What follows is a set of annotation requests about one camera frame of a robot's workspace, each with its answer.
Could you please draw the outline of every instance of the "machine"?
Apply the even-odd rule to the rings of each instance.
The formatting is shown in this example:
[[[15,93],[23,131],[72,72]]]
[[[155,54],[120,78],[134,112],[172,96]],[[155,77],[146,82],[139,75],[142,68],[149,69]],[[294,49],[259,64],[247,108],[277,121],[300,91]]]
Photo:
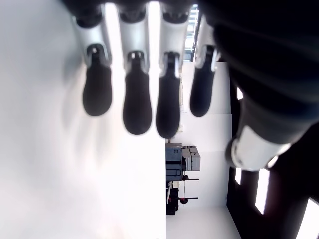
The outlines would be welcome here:
[[[181,143],[166,144],[166,215],[175,215],[178,203],[186,204],[188,200],[198,197],[185,197],[186,181],[197,181],[189,178],[187,171],[200,171],[200,155],[196,146],[182,146]],[[179,197],[179,182],[184,181],[184,196]]]
[[[62,0],[87,65],[83,105],[92,116],[112,101],[112,54],[103,5],[116,4],[126,71],[123,121],[128,132],[145,133],[152,121],[149,96],[147,0]],[[232,167],[258,171],[297,142],[319,121],[319,54],[315,1],[275,4],[234,0],[160,0],[159,95],[156,126],[172,138],[179,126],[179,72],[189,9],[202,14],[190,108],[197,117],[210,105],[215,63],[228,63],[241,89],[237,135],[226,159]]]

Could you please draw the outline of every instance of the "black finger pad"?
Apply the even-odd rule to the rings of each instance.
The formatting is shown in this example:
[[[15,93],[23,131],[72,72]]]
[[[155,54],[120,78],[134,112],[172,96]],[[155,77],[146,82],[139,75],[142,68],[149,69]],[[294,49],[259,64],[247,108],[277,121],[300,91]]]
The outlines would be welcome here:
[[[101,64],[92,64],[86,71],[84,109],[91,116],[100,116],[109,109],[111,102],[111,69]]]
[[[124,125],[129,133],[140,135],[148,131],[152,123],[149,76],[140,67],[132,68],[125,83]]]
[[[190,110],[193,115],[201,117],[209,109],[214,73],[210,69],[210,64],[204,64],[203,68],[195,68],[193,86],[190,94]]]
[[[156,113],[156,127],[163,138],[172,138],[178,131],[180,78],[173,71],[159,79],[159,100]]]

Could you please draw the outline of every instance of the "window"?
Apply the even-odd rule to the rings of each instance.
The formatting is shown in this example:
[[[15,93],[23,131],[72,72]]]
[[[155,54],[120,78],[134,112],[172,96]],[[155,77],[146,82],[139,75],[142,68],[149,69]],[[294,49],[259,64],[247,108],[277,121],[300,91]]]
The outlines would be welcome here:
[[[319,205],[309,198],[303,221],[301,222],[296,239],[317,239],[319,234]]]
[[[235,180],[240,185],[240,180],[241,180],[241,169],[240,168],[236,168]]]
[[[264,214],[264,210],[265,210],[268,183],[269,183],[269,171],[267,169],[260,169],[255,206],[260,211],[261,214]]]
[[[242,99],[243,98],[243,93],[240,91],[240,89],[237,87],[237,99]]]

